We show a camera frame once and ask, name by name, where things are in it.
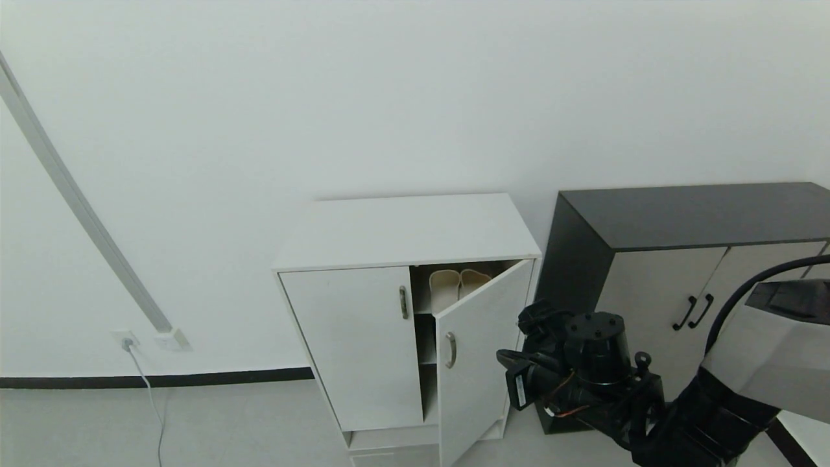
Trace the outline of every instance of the wall socket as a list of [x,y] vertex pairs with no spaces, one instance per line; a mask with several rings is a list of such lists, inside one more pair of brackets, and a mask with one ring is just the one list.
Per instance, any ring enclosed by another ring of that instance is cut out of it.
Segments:
[[135,334],[133,334],[133,332],[129,329],[116,329],[114,331],[110,331],[110,335],[115,340],[115,343],[118,344],[119,348],[121,347],[121,342],[123,342],[124,339],[132,339],[133,345],[136,347],[141,343]]

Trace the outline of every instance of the black robotic arm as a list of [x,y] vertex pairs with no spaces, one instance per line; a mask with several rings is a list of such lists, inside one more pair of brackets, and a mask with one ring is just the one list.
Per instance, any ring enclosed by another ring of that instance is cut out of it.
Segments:
[[522,410],[539,401],[551,416],[573,417],[643,467],[735,465],[781,409],[830,421],[830,406],[814,403],[830,387],[830,280],[761,283],[736,307],[756,283],[823,263],[830,255],[781,264],[736,290],[697,375],[668,404],[660,376],[648,370],[651,356],[638,351],[630,362],[622,317],[536,302],[519,315],[523,351],[496,355],[510,403]]

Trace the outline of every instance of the beige slipper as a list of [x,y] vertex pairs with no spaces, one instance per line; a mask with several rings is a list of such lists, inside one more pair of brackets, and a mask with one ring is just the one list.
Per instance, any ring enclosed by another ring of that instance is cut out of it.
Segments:
[[470,295],[477,288],[488,283],[490,279],[492,279],[490,276],[479,273],[475,269],[464,269],[461,271],[461,291],[458,293],[458,298]]
[[438,313],[458,301],[458,284],[461,274],[452,269],[442,269],[429,275],[429,295],[432,312]]

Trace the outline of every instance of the black cabinet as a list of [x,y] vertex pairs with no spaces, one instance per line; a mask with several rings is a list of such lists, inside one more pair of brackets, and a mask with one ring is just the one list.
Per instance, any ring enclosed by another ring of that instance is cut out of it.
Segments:
[[[830,190],[811,183],[564,191],[536,298],[623,316],[632,357],[652,355],[670,401],[729,295],[766,268],[820,254],[829,238]],[[548,432],[573,424],[540,416]]]

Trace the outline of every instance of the orange wire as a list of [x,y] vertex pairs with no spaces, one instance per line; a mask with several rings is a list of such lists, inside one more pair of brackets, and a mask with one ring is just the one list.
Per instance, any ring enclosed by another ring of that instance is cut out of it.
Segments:
[[565,386],[566,384],[568,384],[568,381],[571,381],[571,378],[573,378],[575,374],[576,374],[576,371],[571,371],[570,376],[568,376],[567,378],[565,378],[565,381],[562,381],[561,383],[559,383],[559,386],[556,386],[556,389],[554,389],[554,390],[552,390],[551,392],[549,392],[549,393],[548,393],[548,395],[547,395],[547,396],[545,396],[544,398],[545,398],[547,401],[552,400],[552,399],[553,399],[553,397],[556,395],[556,393],[557,393],[560,389],[562,389],[562,386]]
[[556,418],[563,418],[563,417],[566,417],[566,416],[568,416],[568,415],[573,415],[573,414],[575,414],[575,413],[577,413],[577,412],[581,412],[582,410],[585,410],[585,409],[587,409],[587,408],[589,408],[589,407],[590,407],[590,406],[581,406],[581,407],[577,407],[577,408],[575,408],[575,409],[573,409],[573,410],[568,410],[567,412],[563,412],[563,413],[561,413],[561,414],[556,414]]

